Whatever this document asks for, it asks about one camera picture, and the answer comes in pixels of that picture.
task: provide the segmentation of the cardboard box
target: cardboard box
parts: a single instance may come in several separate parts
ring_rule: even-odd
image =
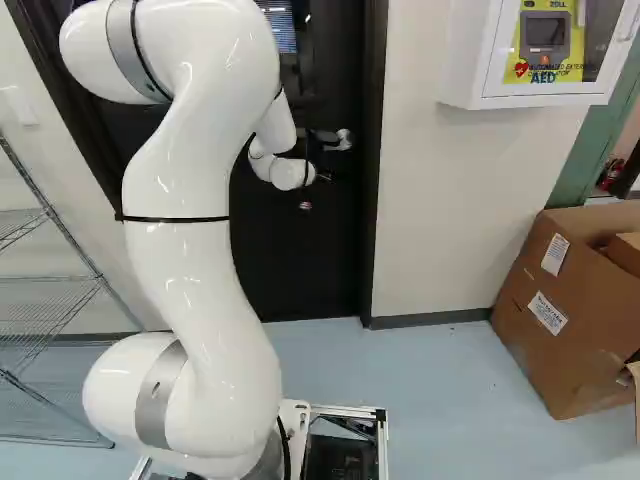
[[[541,212],[499,294],[492,325],[551,415],[633,401],[616,382],[640,349],[640,278],[602,252],[640,231],[640,201]]]
[[[640,233],[619,233],[607,246],[607,256],[613,263],[640,278]]]

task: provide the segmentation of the metal wire shelving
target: metal wire shelving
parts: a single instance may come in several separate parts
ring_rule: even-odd
[[[81,275],[0,275],[0,441],[110,448],[113,443],[90,426],[81,400],[84,378],[110,342],[61,340],[60,334],[100,292],[109,294],[134,325],[140,323],[67,230],[1,131],[0,148],[40,205],[0,211],[0,265],[12,245],[52,222],[86,270]]]

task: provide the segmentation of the screen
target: screen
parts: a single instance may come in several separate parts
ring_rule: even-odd
[[[527,18],[527,44],[530,47],[564,45],[567,22],[564,18]]]

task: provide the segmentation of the black door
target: black door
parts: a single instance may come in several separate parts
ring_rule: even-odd
[[[87,163],[119,212],[128,160],[166,106],[126,106],[84,91],[58,51],[60,25],[86,0],[7,0],[16,24]],[[359,310],[363,190],[365,2],[257,0],[281,50],[281,76],[305,156],[322,178],[280,192],[254,175],[243,153],[231,176],[231,242],[238,276],[263,321],[355,315]],[[327,150],[340,129],[353,147]]]

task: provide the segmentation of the aed cabinet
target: aed cabinet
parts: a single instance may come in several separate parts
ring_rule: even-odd
[[[640,0],[452,0],[439,100],[606,104],[639,23]]]

